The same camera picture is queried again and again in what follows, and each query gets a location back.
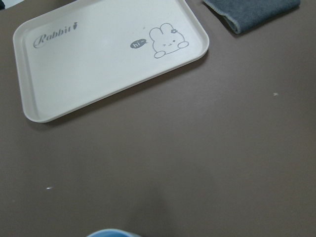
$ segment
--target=rabbit illustration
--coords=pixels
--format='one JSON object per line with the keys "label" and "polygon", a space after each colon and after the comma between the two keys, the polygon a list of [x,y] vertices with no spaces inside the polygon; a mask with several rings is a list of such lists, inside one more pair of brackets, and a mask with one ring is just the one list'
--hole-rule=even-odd
{"label": "rabbit illustration", "polygon": [[161,58],[189,45],[183,35],[169,23],[151,29],[149,36],[153,40],[153,49],[156,52],[155,58]]}

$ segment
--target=plastic tray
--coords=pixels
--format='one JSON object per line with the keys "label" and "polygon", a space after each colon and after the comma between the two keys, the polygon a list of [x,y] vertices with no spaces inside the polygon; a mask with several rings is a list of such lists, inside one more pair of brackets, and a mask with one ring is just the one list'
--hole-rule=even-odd
{"label": "plastic tray", "polygon": [[78,0],[13,36],[25,116],[48,122],[202,57],[184,0]]}

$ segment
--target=gray towel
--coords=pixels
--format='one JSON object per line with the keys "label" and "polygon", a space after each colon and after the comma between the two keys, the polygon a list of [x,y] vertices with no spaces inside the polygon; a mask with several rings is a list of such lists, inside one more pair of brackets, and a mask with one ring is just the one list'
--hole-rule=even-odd
{"label": "gray towel", "polygon": [[267,19],[298,7],[300,0],[204,0],[240,34]]}

